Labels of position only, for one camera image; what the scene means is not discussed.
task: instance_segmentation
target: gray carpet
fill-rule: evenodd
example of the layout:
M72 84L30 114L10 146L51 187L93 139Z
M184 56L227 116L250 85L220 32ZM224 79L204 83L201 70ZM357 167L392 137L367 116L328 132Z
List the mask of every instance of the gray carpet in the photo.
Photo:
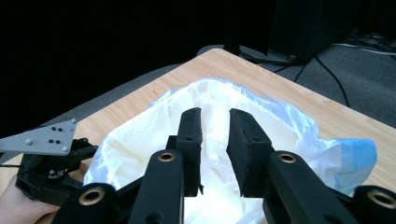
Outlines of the gray carpet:
M222 48L222 45L207 46L199 50L197 55L213 48ZM268 55L264 55L243 46L241 50L265 60L285 61L284 56L275 52L270 51ZM270 71L277 71L277 74L289 80L295 80L297 75L302 72L296 80L298 84L396 128L396 114L394 113L396 109L396 60L394 58L387 54L339 45L331 45L319 52L317 56L322 64L336 76L342 87L337 79L315 58L305 65L303 71L302 65L290 66L281 71L279 69L283 66L270 63L263 63L262 67ZM179 65L172 64L135 78L49 120L44 125L67 119L82 120Z

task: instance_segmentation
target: plastic bag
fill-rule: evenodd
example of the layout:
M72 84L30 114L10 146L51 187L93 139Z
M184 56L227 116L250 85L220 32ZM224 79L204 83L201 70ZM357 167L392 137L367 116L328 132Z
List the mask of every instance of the plastic bag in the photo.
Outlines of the plastic bag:
M226 153L231 108L245 110L262 126L275 150L299 154L329 187L345 194L362 184L376 163L370 139L319 139L318 125L295 106L260 97L216 77L168 91L135 118L109 133L92 158L84 184L120 189L144 175L152 153L176 135L181 113L201 108L203 195L185 198L185 223L262 223L262 199L240 197Z

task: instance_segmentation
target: table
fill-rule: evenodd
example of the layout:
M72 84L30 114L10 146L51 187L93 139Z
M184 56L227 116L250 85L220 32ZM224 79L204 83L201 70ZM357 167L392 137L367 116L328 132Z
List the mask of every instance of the table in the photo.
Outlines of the table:
M363 185L378 185L396 191L396 130L375 119L271 73L223 49L211 49L78 123L75 137L87 137L99 145L104 137L122 123L144 112L167 90L186 86L201 77L230 79L259 95L284 100L314 119L320 138L370 138L375 141L378 160ZM9 163L18 164L21 156ZM1 170L3 192L17 170Z

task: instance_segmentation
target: wooden table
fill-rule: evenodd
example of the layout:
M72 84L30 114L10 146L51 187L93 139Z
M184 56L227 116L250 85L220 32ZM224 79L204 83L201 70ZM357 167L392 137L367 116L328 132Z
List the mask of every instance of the wooden table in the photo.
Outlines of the wooden table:
M151 102L167 90L186 86L201 77L230 79L259 95L268 95L297 106L318 123L322 139L373 139L377 147L377 164L363 184L378 185L396 191L395 129L222 49L211 49L90 115L78 123L75 137L87 137L93 145L99 145L108 133L145 111ZM20 160L21 156L9 163L15 164ZM6 169L1 171L0 192L16 172Z

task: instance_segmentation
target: white plastic bag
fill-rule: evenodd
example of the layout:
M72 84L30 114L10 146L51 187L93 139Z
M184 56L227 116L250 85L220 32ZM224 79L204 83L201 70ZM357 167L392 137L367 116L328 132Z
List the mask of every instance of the white plastic bag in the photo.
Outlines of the white plastic bag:
M376 163L370 139L319 139L318 125L295 106L260 97L216 77L170 90L140 115L109 133L92 158L84 184L108 183L120 189L144 175L152 153L176 135L181 113L201 108L201 181L204 195L185 198L185 223L262 223L262 199L240 192L226 153L230 109L247 111L259 122L275 150L299 154L329 187L346 194L359 186Z

